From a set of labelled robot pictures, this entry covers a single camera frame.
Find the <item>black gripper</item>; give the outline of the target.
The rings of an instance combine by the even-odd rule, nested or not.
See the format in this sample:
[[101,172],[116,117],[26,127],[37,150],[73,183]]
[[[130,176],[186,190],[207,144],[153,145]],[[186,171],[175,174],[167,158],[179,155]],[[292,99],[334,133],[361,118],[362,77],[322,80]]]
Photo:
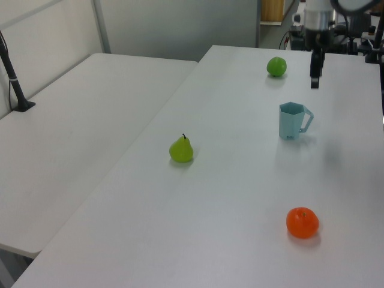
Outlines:
[[323,65],[325,60],[325,52],[333,45],[334,42],[334,30],[312,30],[306,29],[304,33],[305,47],[307,50],[311,50],[311,62],[310,62],[310,77],[311,77],[311,89],[319,88],[319,79],[322,76]]

